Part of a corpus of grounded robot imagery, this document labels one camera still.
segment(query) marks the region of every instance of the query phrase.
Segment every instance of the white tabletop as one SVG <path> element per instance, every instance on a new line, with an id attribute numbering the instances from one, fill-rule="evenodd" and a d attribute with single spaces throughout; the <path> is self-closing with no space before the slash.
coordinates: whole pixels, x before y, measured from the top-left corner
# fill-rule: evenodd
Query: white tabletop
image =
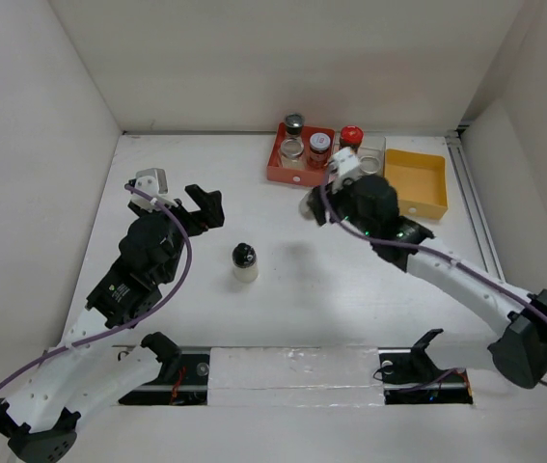
<path id="1" fill-rule="evenodd" d="M 489 334 L 470 311 L 381 261 L 366 243 L 302 219 L 297 206 L 306 189 L 265 178 L 273 138 L 123 136 L 66 326 L 118 256 L 135 219 L 124 183 L 159 167 L 171 195 L 188 209 L 194 205 L 185 185 L 221 190 L 226 224 L 193 239 L 185 286 L 133 330 L 134 343 L 151 331 L 181 345 L 285 347 L 410 345 L 436 327 Z M 480 263 L 445 140 L 387 137 L 387 147 L 446 158 L 449 211 L 440 222 L 421 222 Z M 232 248 L 241 241 L 259 257 L 260 276 L 250 285 L 232 276 Z M 475 406 L 381 406 L 375 400 L 376 406 L 334 410 L 296 400 L 262 406 L 247 396 L 242 403 L 237 394 L 225 403 L 216 393 L 207 407 L 112 407 L 91 422 L 65 461 L 547 461 L 547 390 L 523 391 L 492 372 L 471 371 L 470 377 Z"/>

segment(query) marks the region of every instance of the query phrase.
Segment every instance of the jar with red lid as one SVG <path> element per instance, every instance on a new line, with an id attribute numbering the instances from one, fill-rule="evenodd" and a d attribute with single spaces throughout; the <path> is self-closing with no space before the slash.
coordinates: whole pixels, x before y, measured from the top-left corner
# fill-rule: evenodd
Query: jar with red lid
<path id="1" fill-rule="evenodd" d="M 317 132 L 310 137 L 310 152 L 308 165 L 315 169 L 322 169 L 327 163 L 331 152 L 331 138 L 322 132 Z"/>
<path id="2" fill-rule="evenodd" d="M 356 125 L 347 125 L 340 132 L 340 150 L 351 147 L 355 152 L 363 142 L 363 130 Z"/>

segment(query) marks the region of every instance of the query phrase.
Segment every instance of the red tray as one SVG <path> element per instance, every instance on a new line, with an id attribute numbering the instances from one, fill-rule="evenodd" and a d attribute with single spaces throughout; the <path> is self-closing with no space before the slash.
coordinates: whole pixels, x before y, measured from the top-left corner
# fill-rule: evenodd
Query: red tray
<path id="1" fill-rule="evenodd" d="M 309 155 L 310 137 L 317 132 L 326 133 L 331 138 L 331 148 L 329 148 L 329 151 L 327 152 L 328 159 L 333 151 L 333 140 L 335 138 L 335 130 L 330 128 L 304 126 L 301 131 L 301 139 L 303 140 L 305 151 L 302 155 Z M 271 181 L 280 181 L 281 183 L 290 183 L 291 185 L 318 186 L 324 178 L 326 167 L 323 167 L 322 169 L 315 169 L 307 165 L 304 169 L 289 169 L 282 167 L 278 150 L 280 149 L 280 145 L 285 136 L 286 128 L 284 127 L 284 123 L 280 123 L 277 128 L 277 137 L 275 137 L 273 150 L 271 150 L 269 162 L 266 165 L 266 177 Z"/>

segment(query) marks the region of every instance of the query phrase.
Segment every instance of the yellow box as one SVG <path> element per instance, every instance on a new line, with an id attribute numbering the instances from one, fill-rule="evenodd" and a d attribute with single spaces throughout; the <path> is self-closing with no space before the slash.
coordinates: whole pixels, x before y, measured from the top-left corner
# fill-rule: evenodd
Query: yellow box
<path id="1" fill-rule="evenodd" d="M 387 150 L 385 178 L 397 191 L 399 213 L 439 220 L 445 215 L 445 158 L 418 152 Z"/>

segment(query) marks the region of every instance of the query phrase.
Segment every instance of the red lid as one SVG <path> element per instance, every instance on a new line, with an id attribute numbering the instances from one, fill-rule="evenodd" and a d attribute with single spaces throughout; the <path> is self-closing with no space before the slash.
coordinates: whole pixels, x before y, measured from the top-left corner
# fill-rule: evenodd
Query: red lid
<path id="1" fill-rule="evenodd" d="M 359 145 L 363 141 L 363 130 L 356 125 L 347 125 L 342 129 L 340 139 L 350 145 Z"/>

